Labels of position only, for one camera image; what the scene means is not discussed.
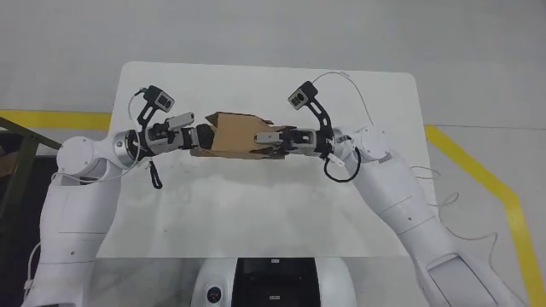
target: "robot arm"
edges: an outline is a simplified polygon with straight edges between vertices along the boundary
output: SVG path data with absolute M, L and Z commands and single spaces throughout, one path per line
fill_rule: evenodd
M 85 305 L 96 254 L 117 210 L 123 170 L 146 157 L 212 144 L 210 126 L 187 127 L 193 113 L 148 127 L 154 112 L 168 112 L 174 100 L 153 86 L 141 91 L 147 101 L 138 118 L 142 131 L 123 131 L 99 142 L 74 137 L 57 154 L 61 174 L 53 178 L 42 208 L 42 249 L 24 307 Z
M 310 82 L 288 101 L 295 109 L 307 106 L 321 121 L 320 130 L 288 127 L 258 133 L 256 142 L 269 143 L 286 154 L 317 156 L 336 182 L 352 182 L 364 201 L 396 233 L 409 254 L 417 282 L 431 306 L 521 306 L 498 275 L 455 243 L 427 205 L 421 185 L 404 159 L 391 150 L 384 131 L 373 125 L 356 132 L 334 129 Z M 345 165 L 346 180 L 332 178 L 328 162 Z

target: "concrete floor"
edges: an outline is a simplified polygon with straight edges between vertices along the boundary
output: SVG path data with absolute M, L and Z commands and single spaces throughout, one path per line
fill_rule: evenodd
M 425 123 L 520 195 L 546 277 L 545 26 L 546 0 L 0 0 L 0 109 L 110 112 L 127 61 L 410 72 Z M 499 232 L 493 263 L 525 297 L 502 206 L 429 152 L 438 201 L 461 193 L 444 220 Z

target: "yellow tape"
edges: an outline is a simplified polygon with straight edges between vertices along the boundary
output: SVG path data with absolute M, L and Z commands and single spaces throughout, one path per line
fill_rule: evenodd
M 26 128 L 108 130 L 110 113 L 0 110 L 0 116 Z
M 468 155 L 464 149 L 454 143 L 438 128 L 425 126 L 427 140 L 458 164 L 472 178 L 491 191 L 504 205 L 508 227 L 514 241 L 515 251 L 520 263 L 521 275 L 526 285 L 531 306 L 546 306 L 546 293 L 540 276 L 538 261 L 532 248 L 531 236 L 526 226 L 525 215 L 521 209 L 518 195 L 478 161 Z

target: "cardboard box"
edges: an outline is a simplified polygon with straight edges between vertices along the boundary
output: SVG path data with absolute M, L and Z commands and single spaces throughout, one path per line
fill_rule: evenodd
M 229 159 L 284 159 L 284 154 L 274 152 L 273 147 L 257 144 L 254 135 L 272 132 L 284 126 L 273 126 L 269 120 L 256 115 L 216 112 L 206 117 L 212 124 L 214 140 L 211 149 L 195 148 L 195 157 L 222 157 Z
M 17 154 L 18 152 L 13 152 L 0 156 L 0 178 L 9 176 L 14 172 Z

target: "black wire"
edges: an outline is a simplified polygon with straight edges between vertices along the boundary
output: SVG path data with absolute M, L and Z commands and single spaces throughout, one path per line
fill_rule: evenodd
M 152 185 L 154 185 L 154 188 L 156 189 L 162 189 L 163 183 L 160 179 L 160 174 L 157 172 L 157 168 L 155 167 L 154 161 L 150 160 L 150 176 L 152 177 Z
M 357 161 L 358 161 L 357 162 L 357 169 L 355 170 L 355 172 L 352 174 L 351 177 L 349 177 L 347 179 L 338 179 L 338 178 L 332 177 L 328 173 L 328 164 L 330 162 L 330 158 L 326 158 L 326 160 L 324 160 L 324 174 L 326 175 L 326 177 L 332 179 L 335 182 L 350 182 L 350 181 L 352 181 L 358 175 L 358 172 L 360 171 L 360 164 L 362 164 L 362 155 L 360 155 L 360 151 L 358 150 L 358 148 L 355 148 L 355 151 L 357 152 Z

